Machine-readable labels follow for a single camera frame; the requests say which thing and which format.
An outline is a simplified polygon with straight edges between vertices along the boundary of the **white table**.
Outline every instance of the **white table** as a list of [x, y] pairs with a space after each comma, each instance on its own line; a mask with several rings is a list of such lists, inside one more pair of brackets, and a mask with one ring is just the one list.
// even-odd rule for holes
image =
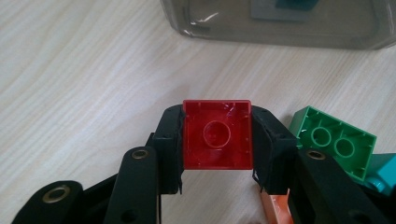
[[[190, 39], [159, 0], [0, 1], [0, 222], [38, 189], [114, 175], [165, 108], [249, 99], [286, 126], [312, 105], [396, 152], [396, 48], [310, 49]], [[186, 171], [163, 223], [265, 223], [251, 171]]]

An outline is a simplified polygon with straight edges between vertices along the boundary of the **teal lego piece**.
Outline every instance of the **teal lego piece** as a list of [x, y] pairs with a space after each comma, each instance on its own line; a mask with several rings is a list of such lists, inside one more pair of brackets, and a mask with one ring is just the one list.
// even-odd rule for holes
[[376, 137], [308, 106], [294, 114], [289, 130], [298, 148], [312, 147], [331, 154], [356, 182], [363, 183]]
[[364, 185], [377, 192], [390, 196], [396, 186], [396, 154], [374, 154], [367, 171]]

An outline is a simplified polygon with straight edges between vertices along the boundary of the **plastic box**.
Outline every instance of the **plastic box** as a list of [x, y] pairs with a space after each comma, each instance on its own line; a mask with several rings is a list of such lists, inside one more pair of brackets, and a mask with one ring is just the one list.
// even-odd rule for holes
[[308, 106], [294, 114], [289, 130], [298, 148], [312, 147], [331, 154], [355, 181], [367, 173], [376, 137]]
[[396, 0], [162, 0], [171, 26], [205, 39], [381, 49], [396, 41]]
[[250, 101], [184, 101], [184, 169], [251, 170], [250, 110]]

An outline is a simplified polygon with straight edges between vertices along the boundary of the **black plastic part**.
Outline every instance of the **black plastic part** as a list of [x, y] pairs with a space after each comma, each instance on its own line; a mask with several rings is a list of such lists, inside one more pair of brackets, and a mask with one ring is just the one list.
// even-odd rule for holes
[[332, 156], [301, 149], [294, 173], [289, 195], [294, 223], [388, 223]]
[[136, 147], [125, 153], [104, 223], [159, 222], [157, 178], [155, 149]]
[[84, 190], [84, 203], [86, 206], [83, 223], [103, 223], [107, 212], [108, 202], [116, 184], [117, 175]]
[[287, 194], [297, 139], [268, 110], [253, 106], [253, 178], [268, 194]]
[[147, 140], [146, 144], [145, 144], [146, 147], [152, 147], [152, 148], [154, 148], [154, 140], [153, 140], [153, 137], [154, 137], [154, 133], [151, 133], [151, 134], [149, 135], [149, 137], [148, 137], [148, 140]]
[[82, 198], [82, 186], [78, 182], [54, 182], [37, 191], [12, 223], [82, 223]]
[[389, 223], [396, 223], [396, 187], [390, 196], [386, 196], [372, 189], [360, 186], [373, 204], [384, 214]]
[[318, 0], [277, 0], [276, 7], [308, 11], [312, 10], [317, 3]]
[[181, 175], [184, 171], [182, 156], [182, 130], [184, 113], [182, 105], [174, 105], [163, 112], [152, 138], [158, 152], [159, 184], [161, 194], [182, 191]]

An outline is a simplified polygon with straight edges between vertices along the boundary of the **lego stud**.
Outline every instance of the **lego stud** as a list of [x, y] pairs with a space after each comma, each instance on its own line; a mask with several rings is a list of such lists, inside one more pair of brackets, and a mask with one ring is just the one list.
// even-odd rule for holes
[[70, 188], [66, 185], [61, 185], [51, 189], [43, 196], [44, 203], [57, 203], [63, 200], [70, 193]]
[[378, 192], [384, 191], [386, 187], [380, 179], [375, 178], [374, 176], [367, 177], [364, 185], [370, 189], [375, 189]]
[[335, 153], [342, 158], [352, 157], [355, 153], [355, 146], [346, 138], [339, 138], [334, 142]]
[[204, 128], [205, 143], [212, 148], [225, 147], [231, 139], [230, 128], [224, 122], [213, 120]]
[[330, 132], [322, 127], [314, 128], [301, 135], [303, 144], [311, 147], [326, 147], [332, 141]]

